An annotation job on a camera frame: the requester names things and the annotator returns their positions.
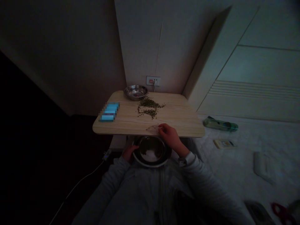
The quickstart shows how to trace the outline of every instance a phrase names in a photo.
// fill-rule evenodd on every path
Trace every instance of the charging cable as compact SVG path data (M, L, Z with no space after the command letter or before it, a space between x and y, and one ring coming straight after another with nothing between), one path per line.
M102 165L102 163L100 163L100 165L99 165L93 172L91 172L90 174L86 175L84 178L88 177L89 175L92 175L92 174L93 174L93 173L94 173L94 172ZM59 209L57 210L55 216L53 217L53 219L51 220L51 222L49 223L49 225L51 225L51 223L53 222L53 220L54 220L55 217L57 216L58 212L59 212L60 209L62 208L63 204L65 203L65 201L67 200L67 198L69 197L69 195L72 193L72 191L76 188L76 186L77 186L84 178L82 178L82 179L75 185L75 187L73 187L73 189L70 191L70 193L68 194L68 196L66 197L66 199L65 199L65 200L62 202L62 204L60 205Z

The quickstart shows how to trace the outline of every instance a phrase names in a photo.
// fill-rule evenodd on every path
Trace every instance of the sleeve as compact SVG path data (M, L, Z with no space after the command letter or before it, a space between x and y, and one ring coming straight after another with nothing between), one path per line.
M198 200L221 213L233 224L251 224L242 209L192 152L187 155L187 165L182 169Z
M98 224L110 200L119 189L130 164L123 157L114 159L102 181L73 220L77 224Z

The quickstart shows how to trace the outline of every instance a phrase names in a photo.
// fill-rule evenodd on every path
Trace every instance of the hand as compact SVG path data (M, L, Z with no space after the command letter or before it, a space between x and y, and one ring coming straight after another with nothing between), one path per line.
M190 153L187 147L185 147L179 139L176 129L170 127L166 123L160 124L159 127L159 134L162 136L167 145L179 155L179 157L186 157Z
M132 153L134 152L134 150L138 149L138 146L136 145L129 145L125 151L123 152L122 156L123 158L129 162L132 163L133 159L132 159Z

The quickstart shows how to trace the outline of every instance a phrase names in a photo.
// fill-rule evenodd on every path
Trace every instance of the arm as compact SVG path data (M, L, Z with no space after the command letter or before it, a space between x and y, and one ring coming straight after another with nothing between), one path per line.
M125 172L130 167L131 153L137 148L138 146L129 146L119 159L114 159L113 165L103 175L100 185L84 204L72 224L99 223L104 210L119 189Z
M223 190L213 174L207 170L204 163L180 141L176 130L167 124L159 126L161 127L159 134L166 143L179 157L187 159L188 163L182 169L195 197L221 213L233 224L250 224L249 220L242 213L241 208Z
M233 224L250 224L242 209L222 188L213 174L208 171L205 164L191 152L187 157L194 159L182 169L195 197L217 210Z

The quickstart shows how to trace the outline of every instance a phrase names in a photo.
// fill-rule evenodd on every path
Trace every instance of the mung bean pile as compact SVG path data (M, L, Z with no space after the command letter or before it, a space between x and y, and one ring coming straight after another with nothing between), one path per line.
M153 108L153 109L143 109L142 110L141 107L148 107L148 108ZM156 118L158 109L163 108L163 107L165 107L165 105L160 105L160 104L156 103L155 101L153 101L151 99L151 97L145 97L143 100L139 101L139 103L137 105L137 112L139 113L138 117L142 116L144 114L148 114L151 116L152 119L154 119L154 117Z

